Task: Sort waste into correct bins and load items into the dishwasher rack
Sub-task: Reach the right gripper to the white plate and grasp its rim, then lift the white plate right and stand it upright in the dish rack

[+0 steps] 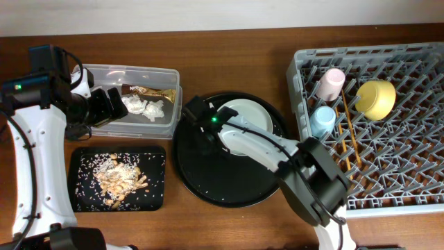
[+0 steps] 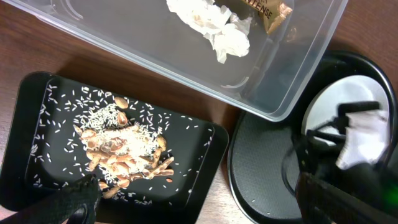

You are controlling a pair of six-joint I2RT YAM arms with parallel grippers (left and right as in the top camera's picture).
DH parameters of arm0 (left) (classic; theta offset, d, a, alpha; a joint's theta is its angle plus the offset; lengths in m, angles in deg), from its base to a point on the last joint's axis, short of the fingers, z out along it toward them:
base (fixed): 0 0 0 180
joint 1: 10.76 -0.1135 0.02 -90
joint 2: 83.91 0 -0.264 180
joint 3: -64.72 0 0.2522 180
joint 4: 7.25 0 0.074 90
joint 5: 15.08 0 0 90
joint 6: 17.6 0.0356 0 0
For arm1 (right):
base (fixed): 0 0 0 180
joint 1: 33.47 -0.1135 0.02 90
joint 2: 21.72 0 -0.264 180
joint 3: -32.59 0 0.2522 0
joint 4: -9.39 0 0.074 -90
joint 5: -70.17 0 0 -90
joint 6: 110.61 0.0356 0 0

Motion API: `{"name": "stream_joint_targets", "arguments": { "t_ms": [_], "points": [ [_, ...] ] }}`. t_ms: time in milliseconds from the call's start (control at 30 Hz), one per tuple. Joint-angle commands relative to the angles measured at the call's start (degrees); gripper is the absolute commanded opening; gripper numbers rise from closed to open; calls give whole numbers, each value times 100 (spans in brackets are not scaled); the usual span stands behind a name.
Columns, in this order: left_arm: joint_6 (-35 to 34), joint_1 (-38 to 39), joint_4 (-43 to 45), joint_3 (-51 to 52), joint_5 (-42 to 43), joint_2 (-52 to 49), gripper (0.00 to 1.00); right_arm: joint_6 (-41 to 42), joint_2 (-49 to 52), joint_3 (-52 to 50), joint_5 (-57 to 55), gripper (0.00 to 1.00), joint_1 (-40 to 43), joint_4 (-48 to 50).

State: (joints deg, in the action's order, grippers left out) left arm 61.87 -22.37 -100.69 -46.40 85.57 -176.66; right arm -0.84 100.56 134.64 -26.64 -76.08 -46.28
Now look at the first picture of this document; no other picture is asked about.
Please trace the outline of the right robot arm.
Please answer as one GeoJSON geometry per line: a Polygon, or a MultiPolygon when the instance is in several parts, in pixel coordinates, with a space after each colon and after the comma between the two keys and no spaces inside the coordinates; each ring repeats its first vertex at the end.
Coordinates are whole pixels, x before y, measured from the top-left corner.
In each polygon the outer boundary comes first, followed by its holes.
{"type": "Polygon", "coordinates": [[[219,97],[194,97],[182,108],[173,162],[198,198],[217,206],[250,206],[281,190],[314,227],[320,249],[356,249],[345,219],[351,183],[315,138],[299,142],[270,133],[219,97]]]}

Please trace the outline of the food scraps pile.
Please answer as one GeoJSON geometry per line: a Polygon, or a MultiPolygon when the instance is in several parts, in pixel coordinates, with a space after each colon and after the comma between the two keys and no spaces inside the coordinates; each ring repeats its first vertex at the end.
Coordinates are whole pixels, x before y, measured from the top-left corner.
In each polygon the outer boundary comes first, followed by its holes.
{"type": "Polygon", "coordinates": [[[123,208],[125,199],[138,190],[148,192],[148,179],[139,166],[141,160],[138,154],[105,153],[98,157],[92,173],[108,208],[123,208]]]}

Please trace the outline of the white tissue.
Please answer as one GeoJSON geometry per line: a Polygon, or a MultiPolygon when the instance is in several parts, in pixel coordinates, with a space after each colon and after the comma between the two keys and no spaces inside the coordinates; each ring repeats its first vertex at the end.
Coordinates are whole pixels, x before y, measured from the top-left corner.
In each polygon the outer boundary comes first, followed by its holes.
{"type": "Polygon", "coordinates": [[[122,97],[123,104],[127,108],[128,112],[134,115],[142,114],[147,105],[147,100],[140,99],[137,95],[132,95],[131,97],[122,97]]]}
{"type": "Polygon", "coordinates": [[[151,122],[154,122],[156,118],[163,118],[164,112],[162,110],[162,107],[164,106],[164,103],[162,100],[153,102],[150,101],[143,111],[143,116],[148,118],[151,122]]]}

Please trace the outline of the brown snack wrapper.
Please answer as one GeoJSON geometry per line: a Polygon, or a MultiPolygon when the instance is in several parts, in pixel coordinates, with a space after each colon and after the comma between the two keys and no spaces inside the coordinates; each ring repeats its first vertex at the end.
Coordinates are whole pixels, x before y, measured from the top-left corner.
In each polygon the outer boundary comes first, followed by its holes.
{"type": "Polygon", "coordinates": [[[142,96],[150,96],[150,97],[164,97],[169,100],[171,103],[174,103],[176,100],[176,90],[174,89],[155,89],[151,87],[142,87],[136,85],[127,85],[123,84],[121,86],[121,94],[138,94],[142,96]]]}

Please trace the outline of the grey plate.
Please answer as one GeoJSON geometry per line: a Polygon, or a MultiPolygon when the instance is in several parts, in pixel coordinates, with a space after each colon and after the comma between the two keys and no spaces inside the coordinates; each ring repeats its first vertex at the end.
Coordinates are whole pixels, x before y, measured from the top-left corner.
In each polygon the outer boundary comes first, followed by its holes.
{"type": "Polygon", "coordinates": [[[234,99],[225,102],[217,111],[223,107],[236,110],[239,115],[245,117],[250,123],[269,133],[273,132],[273,122],[268,111],[256,101],[250,99],[234,99]]]}

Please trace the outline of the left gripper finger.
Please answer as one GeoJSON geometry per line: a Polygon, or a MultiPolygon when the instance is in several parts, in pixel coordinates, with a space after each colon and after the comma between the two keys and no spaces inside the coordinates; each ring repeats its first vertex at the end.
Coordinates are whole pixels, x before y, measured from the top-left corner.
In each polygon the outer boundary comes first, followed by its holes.
{"type": "Polygon", "coordinates": [[[89,98],[89,120],[91,122],[105,122],[112,116],[112,106],[103,89],[91,92],[89,98]]]}
{"type": "Polygon", "coordinates": [[[112,116],[113,119],[121,119],[128,114],[128,109],[121,99],[121,95],[116,87],[110,88],[108,90],[108,96],[110,103],[112,105],[112,116]]]}

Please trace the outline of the blue plastic cup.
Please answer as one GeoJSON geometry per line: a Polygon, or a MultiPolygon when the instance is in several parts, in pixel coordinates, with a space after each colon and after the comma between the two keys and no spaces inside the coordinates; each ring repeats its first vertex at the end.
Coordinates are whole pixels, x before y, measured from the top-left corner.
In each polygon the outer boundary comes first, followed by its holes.
{"type": "Polygon", "coordinates": [[[321,106],[313,112],[309,118],[311,134],[321,138],[326,133],[331,133],[336,121],[335,111],[328,106],[321,106]]]}

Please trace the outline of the pink plastic cup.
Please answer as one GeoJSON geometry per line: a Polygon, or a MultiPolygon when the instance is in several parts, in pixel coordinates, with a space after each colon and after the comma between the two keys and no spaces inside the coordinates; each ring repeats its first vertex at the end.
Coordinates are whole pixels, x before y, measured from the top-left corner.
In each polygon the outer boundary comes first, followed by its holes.
{"type": "Polygon", "coordinates": [[[342,70],[331,68],[320,79],[320,85],[316,96],[324,101],[333,101],[338,98],[345,82],[345,74],[342,70]]]}

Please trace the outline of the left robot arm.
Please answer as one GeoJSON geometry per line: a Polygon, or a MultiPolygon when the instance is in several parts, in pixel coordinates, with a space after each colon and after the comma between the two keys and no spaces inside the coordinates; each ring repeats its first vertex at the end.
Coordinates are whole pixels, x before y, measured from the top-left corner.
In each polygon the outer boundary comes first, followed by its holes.
{"type": "Polygon", "coordinates": [[[1,87],[1,114],[15,148],[17,208],[2,249],[113,249],[97,228],[77,225],[64,141],[79,140],[127,115],[116,88],[95,90],[90,70],[69,71],[74,54],[54,45],[28,50],[31,72],[1,87]]]}

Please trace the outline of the wooden chopstick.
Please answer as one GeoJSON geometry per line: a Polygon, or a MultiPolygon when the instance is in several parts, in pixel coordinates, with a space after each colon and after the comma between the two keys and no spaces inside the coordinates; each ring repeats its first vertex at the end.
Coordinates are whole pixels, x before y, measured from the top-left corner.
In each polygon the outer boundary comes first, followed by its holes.
{"type": "MultiPolygon", "coordinates": [[[[336,113],[337,118],[339,118],[339,112],[338,112],[337,107],[334,108],[334,111],[336,113]]],[[[341,122],[338,123],[338,128],[339,128],[339,134],[342,135],[343,134],[343,129],[342,129],[342,126],[341,126],[341,122]]],[[[343,153],[345,153],[347,151],[347,147],[346,147],[346,143],[344,142],[344,140],[341,141],[341,145],[342,145],[342,148],[343,148],[343,153]]],[[[350,161],[349,161],[348,156],[345,157],[345,163],[346,163],[347,169],[351,170],[350,161]]]]}
{"type": "Polygon", "coordinates": [[[347,117],[348,127],[350,129],[352,145],[353,145],[353,148],[355,150],[355,158],[356,158],[357,166],[361,167],[362,161],[361,161],[361,158],[360,158],[360,155],[359,155],[358,145],[357,145],[357,142],[355,140],[355,132],[354,132],[353,125],[352,125],[352,122],[351,122],[350,111],[348,109],[348,105],[347,105],[346,98],[345,98],[345,93],[344,93],[343,90],[341,91],[341,96],[342,96],[342,99],[343,99],[343,105],[344,105],[344,110],[345,110],[345,114],[346,114],[346,117],[347,117]]]}

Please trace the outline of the yellow bowl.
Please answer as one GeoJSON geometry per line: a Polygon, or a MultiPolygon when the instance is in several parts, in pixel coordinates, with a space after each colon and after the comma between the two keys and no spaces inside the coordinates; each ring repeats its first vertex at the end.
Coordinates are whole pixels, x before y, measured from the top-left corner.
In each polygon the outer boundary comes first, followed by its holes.
{"type": "Polygon", "coordinates": [[[368,81],[357,91],[360,100],[355,109],[372,121],[384,119],[393,109],[396,100],[394,85],[389,81],[368,81]]]}

